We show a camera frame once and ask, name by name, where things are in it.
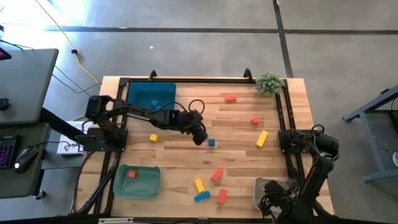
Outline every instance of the blue block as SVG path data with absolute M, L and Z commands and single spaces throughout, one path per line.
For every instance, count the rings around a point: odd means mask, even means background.
M 210 191 L 206 190 L 201 194 L 195 196 L 195 201 L 200 202 L 201 200 L 210 197 Z
M 215 146 L 216 145 L 216 140 L 215 139 L 209 139 L 209 146 Z
M 151 105 L 153 108 L 156 108 L 157 106 L 159 106 L 159 102 L 157 100 L 152 100 Z

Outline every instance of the keyboard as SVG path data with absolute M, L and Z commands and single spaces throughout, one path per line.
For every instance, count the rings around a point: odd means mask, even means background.
M 0 137 L 0 169 L 12 168 L 18 139 L 18 136 Z

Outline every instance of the toy block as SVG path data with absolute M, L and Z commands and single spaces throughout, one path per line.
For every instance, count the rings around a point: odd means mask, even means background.
M 200 202 L 201 200 L 208 198 L 208 197 L 210 197 L 210 191 L 207 190 L 207 191 L 203 192 L 202 194 L 196 195 L 194 199 L 196 202 Z
M 260 123 L 260 118 L 258 118 L 258 117 L 253 117 L 253 118 L 251 119 L 251 123 L 252 123 L 252 124 L 258 124 L 258 123 Z
M 211 177 L 214 181 L 217 181 L 219 177 L 223 174 L 222 169 L 217 169 L 216 172 L 214 172 L 213 176 Z
M 129 175 L 128 175 L 128 177 L 131 177 L 131 178 L 136 178 L 136 171 L 134 171 L 134 170 L 130 170 L 130 171 L 129 171 Z
M 226 198 L 226 190 L 220 189 L 220 192 L 218 194 L 218 203 L 225 203 L 225 198 Z
M 149 137 L 149 140 L 151 140 L 152 142 L 157 142 L 157 135 L 151 134 L 151 136 Z
M 225 96 L 225 101 L 236 101 L 236 95 Z
M 216 145 L 216 140 L 215 139 L 209 139 L 208 143 L 209 143 L 209 146 L 215 146 Z
M 195 184 L 197 186 L 199 193 L 202 193 L 203 191 L 205 191 L 205 188 L 203 187 L 203 184 L 201 183 L 200 178 L 195 179 Z
M 159 105 L 159 102 L 157 100 L 152 100 L 151 101 L 151 105 L 152 105 L 153 108 L 156 108 L 156 106 Z
M 264 142 L 266 141 L 268 132 L 266 131 L 262 131 L 262 133 L 260 134 L 259 139 L 257 140 L 257 146 L 262 147 L 264 145 Z

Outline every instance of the red block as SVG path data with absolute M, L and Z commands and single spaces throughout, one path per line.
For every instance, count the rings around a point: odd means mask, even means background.
M 235 101 L 236 95 L 225 96 L 225 101 Z
M 258 117 L 253 117 L 253 118 L 251 119 L 251 123 L 252 123 L 252 124 L 258 124 L 258 123 L 260 123 L 260 118 L 258 118 Z
M 131 177 L 131 178 L 136 178 L 136 171 L 130 170 L 130 171 L 129 171 L 129 177 Z
M 222 169 L 217 169 L 216 172 L 214 172 L 213 176 L 211 177 L 214 181 L 217 181 L 219 177 L 223 174 Z
M 225 198 L 226 198 L 226 190 L 220 189 L 220 192 L 218 194 L 218 203 L 225 203 Z

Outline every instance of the computer mouse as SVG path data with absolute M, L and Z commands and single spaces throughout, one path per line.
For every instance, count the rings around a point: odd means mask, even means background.
M 22 150 L 15 160 L 14 171 L 17 173 L 26 172 L 30 165 L 32 165 L 38 152 L 39 148 L 36 146 L 28 146 L 26 149 Z

